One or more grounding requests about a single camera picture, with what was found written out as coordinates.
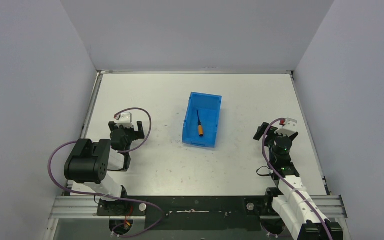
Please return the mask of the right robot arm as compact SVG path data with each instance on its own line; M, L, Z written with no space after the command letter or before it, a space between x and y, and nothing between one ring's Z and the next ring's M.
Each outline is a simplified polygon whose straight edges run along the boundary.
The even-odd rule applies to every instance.
M298 137L297 121L278 118L257 128L254 140L262 141L262 156L275 187L262 199L267 214L280 216L295 240L342 240L344 230L322 213L304 186L292 162L291 149Z

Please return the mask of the orange handled screwdriver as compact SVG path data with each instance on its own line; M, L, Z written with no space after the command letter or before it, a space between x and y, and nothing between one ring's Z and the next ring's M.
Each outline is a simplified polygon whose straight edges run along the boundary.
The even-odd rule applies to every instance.
M198 135L200 137L203 137L204 136L204 128L202 126L202 122L201 122L201 118L200 118L200 114L199 114L198 109L196 110L196 113L197 113Z

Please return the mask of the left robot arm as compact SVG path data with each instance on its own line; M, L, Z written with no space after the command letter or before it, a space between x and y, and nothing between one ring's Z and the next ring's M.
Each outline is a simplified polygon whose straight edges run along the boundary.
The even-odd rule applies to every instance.
M67 180L83 184L98 194L95 200L99 216L125 216L134 210L133 204L125 199L126 188L116 183L109 173L128 171L132 142L145 139L143 123L137 121L136 124L109 122L109 139L98 142L79 139L65 163Z

